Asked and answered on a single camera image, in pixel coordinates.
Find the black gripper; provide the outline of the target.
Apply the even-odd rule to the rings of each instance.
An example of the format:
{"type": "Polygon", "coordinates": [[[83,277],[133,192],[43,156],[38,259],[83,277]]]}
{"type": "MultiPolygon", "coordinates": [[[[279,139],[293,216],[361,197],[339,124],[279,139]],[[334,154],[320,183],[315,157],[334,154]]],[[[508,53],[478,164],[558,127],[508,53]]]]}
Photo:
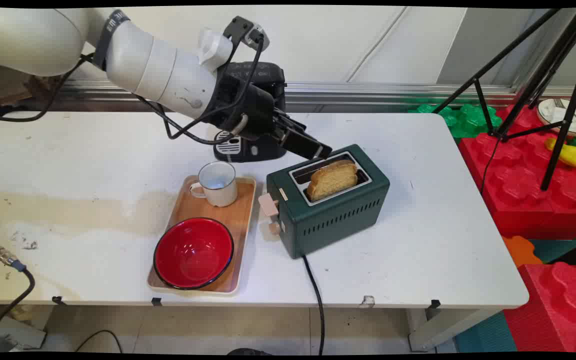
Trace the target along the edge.
{"type": "MultiPolygon", "coordinates": [[[[245,77],[222,75],[206,111],[212,112],[235,103],[245,85],[245,77]]],[[[206,118],[206,122],[229,132],[240,125],[243,116],[247,116],[247,123],[238,135],[249,141],[273,133],[278,145],[288,152],[307,160],[329,157],[332,148],[307,134],[306,125],[292,119],[285,111],[274,109],[274,96],[251,80],[238,105],[215,112],[206,118]]]]}

